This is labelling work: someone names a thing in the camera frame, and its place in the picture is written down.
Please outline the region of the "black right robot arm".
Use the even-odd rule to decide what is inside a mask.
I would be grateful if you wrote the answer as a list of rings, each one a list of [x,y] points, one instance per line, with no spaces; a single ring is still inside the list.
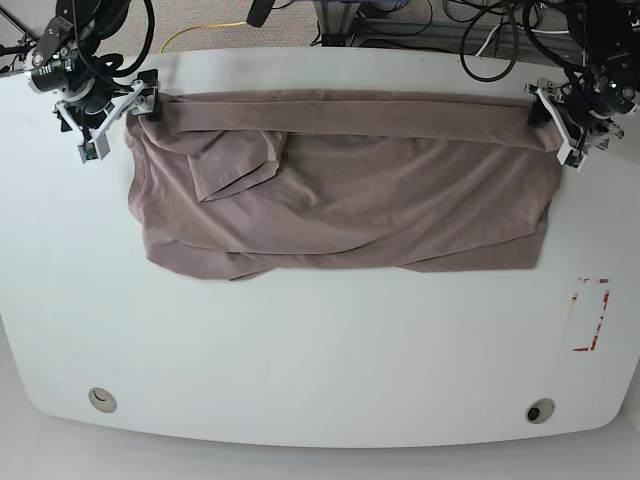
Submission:
[[[54,18],[30,52],[28,84],[37,93],[57,96],[53,114],[61,131],[73,134],[84,163],[109,154],[107,131],[123,115],[160,118],[158,71],[140,69],[154,38],[153,4],[144,3],[146,33],[129,66],[119,53],[96,54],[101,42],[124,25],[129,7],[128,1],[58,1]]]

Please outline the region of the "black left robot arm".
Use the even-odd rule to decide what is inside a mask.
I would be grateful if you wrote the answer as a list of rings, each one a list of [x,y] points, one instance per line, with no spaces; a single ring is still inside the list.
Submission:
[[[569,35],[582,48],[582,62],[574,64],[541,43],[530,25],[532,1],[522,6],[521,22],[531,44],[561,67],[562,83],[543,78],[527,90],[535,97],[528,123],[541,128],[555,124],[562,144],[559,163],[582,168],[593,148],[605,150],[624,131],[616,115],[639,109],[639,20],[637,1],[561,1],[551,7],[566,19]]]

